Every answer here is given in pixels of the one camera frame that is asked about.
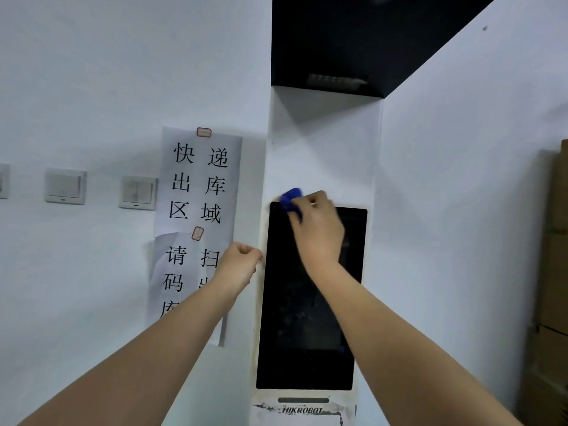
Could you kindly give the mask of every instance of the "screen bezel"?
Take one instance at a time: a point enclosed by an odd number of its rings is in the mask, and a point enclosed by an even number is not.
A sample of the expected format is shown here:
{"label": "screen bezel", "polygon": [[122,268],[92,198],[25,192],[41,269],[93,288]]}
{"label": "screen bezel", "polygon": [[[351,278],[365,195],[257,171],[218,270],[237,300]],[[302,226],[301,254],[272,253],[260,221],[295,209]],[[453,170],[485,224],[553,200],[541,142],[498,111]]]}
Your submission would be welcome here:
{"label": "screen bezel", "polygon": [[[346,268],[360,283],[364,263],[367,210],[364,208],[338,207],[337,211],[342,220],[353,219],[357,221],[356,224],[346,224],[346,232],[348,230],[357,230],[356,236],[359,237],[357,249],[353,253],[353,257],[357,259],[352,259],[353,262],[351,264],[348,263]],[[277,328],[274,325],[274,320],[270,317],[270,308],[275,305],[270,299],[271,290],[269,286],[267,289],[267,285],[270,284],[271,280],[277,279],[282,275],[285,263],[279,262],[278,255],[275,255],[278,251],[279,243],[279,239],[275,238],[275,236],[277,231],[280,232],[282,229],[282,226],[280,226],[279,230],[272,230],[271,232],[271,227],[274,227],[275,224],[287,224],[288,226],[285,229],[289,230],[288,233],[291,233],[288,216],[281,209],[278,202],[270,204],[256,388],[351,391],[353,388],[354,358],[343,333],[341,334],[341,346],[344,347],[343,352],[329,349],[288,349],[276,346],[274,330]]]}

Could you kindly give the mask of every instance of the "black screen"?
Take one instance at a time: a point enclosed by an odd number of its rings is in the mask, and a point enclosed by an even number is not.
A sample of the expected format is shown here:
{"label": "black screen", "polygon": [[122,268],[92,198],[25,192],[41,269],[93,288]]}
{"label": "black screen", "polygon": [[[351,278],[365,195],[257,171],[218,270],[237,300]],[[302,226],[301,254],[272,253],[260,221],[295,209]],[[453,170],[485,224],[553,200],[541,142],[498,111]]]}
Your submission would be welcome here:
{"label": "black screen", "polygon": [[[337,208],[339,262],[361,282],[367,211]],[[288,215],[270,205],[257,388],[350,390],[354,359],[328,303],[306,273]]]}

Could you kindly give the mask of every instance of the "forearm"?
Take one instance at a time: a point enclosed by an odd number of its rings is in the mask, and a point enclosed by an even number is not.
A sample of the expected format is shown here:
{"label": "forearm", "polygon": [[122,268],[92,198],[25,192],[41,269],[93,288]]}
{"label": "forearm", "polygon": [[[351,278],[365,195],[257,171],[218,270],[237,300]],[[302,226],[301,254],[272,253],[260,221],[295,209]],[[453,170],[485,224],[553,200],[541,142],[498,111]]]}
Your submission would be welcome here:
{"label": "forearm", "polygon": [[235,297],[212,279],[20,426],[160,425]]}
{"label": "forearm", "polygon": [[340,265],[321,269],[314,281],[391,425],[519,425],[450,355]]}

